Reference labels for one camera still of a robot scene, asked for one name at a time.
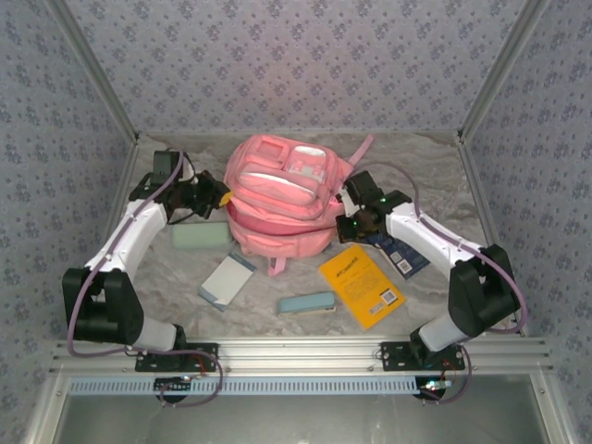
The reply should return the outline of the mint green pencil case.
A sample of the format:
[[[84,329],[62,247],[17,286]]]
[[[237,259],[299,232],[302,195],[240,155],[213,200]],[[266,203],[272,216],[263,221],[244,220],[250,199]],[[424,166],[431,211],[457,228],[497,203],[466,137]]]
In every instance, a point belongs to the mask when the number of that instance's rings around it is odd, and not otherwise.
[[[171,245],[182,251],[214,249],[233,241],[227,222],[179,224],[171,229]]]

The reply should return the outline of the pink student backpack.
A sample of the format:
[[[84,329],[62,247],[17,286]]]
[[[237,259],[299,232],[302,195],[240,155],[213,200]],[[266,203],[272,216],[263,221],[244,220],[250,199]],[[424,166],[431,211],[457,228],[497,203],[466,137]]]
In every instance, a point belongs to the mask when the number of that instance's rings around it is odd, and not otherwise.
[[[276,135],[253,135],[228,161],[226,205],[234,239],[245,254],[263,256],[267,274],[284,271],[289,259],[320,254],[345,214],[338,194],[374,141],[365,138],[343,159],[334,151]]]

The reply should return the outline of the navy patterned book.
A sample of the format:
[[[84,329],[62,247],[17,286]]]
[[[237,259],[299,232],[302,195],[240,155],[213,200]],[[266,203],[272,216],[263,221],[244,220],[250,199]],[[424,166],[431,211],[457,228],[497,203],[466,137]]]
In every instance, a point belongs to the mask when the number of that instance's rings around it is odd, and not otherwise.
[[[422,254],[402,240],[378,233],[370,236],[366,241],[376,247],[405,280],[430,265]]]

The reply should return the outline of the yellow book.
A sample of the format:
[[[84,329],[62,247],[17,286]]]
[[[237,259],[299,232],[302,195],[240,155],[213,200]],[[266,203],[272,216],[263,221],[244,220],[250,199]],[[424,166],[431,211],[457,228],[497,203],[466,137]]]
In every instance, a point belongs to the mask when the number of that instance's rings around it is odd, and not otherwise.
[[[406,301],[358,244],[329,259],[318,270],[363,329],[375,326]]]

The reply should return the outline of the white notebook with blue spine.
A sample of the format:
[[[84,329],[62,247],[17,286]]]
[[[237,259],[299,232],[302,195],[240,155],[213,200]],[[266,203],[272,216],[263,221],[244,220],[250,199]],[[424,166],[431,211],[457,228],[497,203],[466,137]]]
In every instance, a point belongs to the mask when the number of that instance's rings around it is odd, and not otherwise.
[[[224,312],[255,271],[256,267],[242,256],[229,253],[199,287],[198,296]]]

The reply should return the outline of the light blue pencil case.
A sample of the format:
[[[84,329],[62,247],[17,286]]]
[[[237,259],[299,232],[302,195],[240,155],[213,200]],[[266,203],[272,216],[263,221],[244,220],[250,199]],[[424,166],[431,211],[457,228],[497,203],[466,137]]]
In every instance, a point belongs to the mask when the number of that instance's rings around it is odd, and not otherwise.
[[[333,312],[336,309],[333,292],[292,296],[277,303],[278,315],[308,315]]]

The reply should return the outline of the small black controller board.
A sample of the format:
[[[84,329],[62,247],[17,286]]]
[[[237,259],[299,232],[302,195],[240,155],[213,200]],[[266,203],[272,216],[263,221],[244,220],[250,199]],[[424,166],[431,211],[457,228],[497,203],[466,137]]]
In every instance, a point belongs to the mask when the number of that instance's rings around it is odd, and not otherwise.
[[[415,379],[418,392],[415,398],[424,402],[440,403],[452,382],[446,378],[418,376]]]
[[[191,381],[180,376],[158,377],[153,383],[154,395],[164,404],[175,405],[185,400],[190,390]]]

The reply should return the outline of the grey metal panel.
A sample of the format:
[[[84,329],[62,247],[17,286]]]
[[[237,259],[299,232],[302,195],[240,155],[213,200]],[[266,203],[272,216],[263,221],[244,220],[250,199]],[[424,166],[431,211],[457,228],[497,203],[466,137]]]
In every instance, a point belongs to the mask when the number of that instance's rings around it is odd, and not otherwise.
[[[580,444],[550,376],[474,376],[457,401],[411,395],[254,395],[167,409],[128,380],[58,376],[24,444]]]

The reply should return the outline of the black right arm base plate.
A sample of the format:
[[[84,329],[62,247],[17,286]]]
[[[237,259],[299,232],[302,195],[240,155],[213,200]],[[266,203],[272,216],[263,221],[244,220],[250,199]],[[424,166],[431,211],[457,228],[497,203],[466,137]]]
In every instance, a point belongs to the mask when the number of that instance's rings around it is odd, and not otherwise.
[[[459,345],[430,351],[410,341],[386,341],[380,343],[380,360],[387,372],[465,369],[464,355]]]

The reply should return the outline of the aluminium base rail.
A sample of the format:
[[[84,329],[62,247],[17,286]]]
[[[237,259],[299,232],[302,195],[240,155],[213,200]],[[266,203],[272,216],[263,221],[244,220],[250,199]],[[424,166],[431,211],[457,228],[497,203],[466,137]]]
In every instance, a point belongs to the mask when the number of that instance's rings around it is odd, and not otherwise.
[[[213,338],[219,360],[231,376],[363,376],[383,371],[378,360],[384,336]],[[466,344],[477,376],[527,375],[555,371],[542,338],[487,335]],[[104,357],[69,355],[59,341],[49,364],[53,375],[113,376],[131,373],[135,360],[117,353]]]

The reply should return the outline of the aluminium frame post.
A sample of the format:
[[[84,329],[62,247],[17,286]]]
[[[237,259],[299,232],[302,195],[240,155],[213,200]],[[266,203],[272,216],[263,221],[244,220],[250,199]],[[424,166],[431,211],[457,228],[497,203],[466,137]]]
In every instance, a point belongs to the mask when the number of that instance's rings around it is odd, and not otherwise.
[[[66,0],[44,0],[63,32],[75,56],[80,61],[89,81],[104,102],[121,134],[128,142],[135,143],[137,134],[131,120],[113,89],[87,37],[71,12]]]
[[[467,144],[475,135],[549,3],[550,0],[524,0],[516,20],[510,27],[498,55],[488,69],[485,80],[458,129],[460,143]]]

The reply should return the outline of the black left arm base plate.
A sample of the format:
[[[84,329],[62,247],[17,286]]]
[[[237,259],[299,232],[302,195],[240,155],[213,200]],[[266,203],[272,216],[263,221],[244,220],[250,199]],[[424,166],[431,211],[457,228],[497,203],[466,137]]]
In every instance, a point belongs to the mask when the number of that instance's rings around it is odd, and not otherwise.
[[[160,355],[147,353],[136,358],[135,371],[139,373],[215,373],[216,364],[199,354]]]

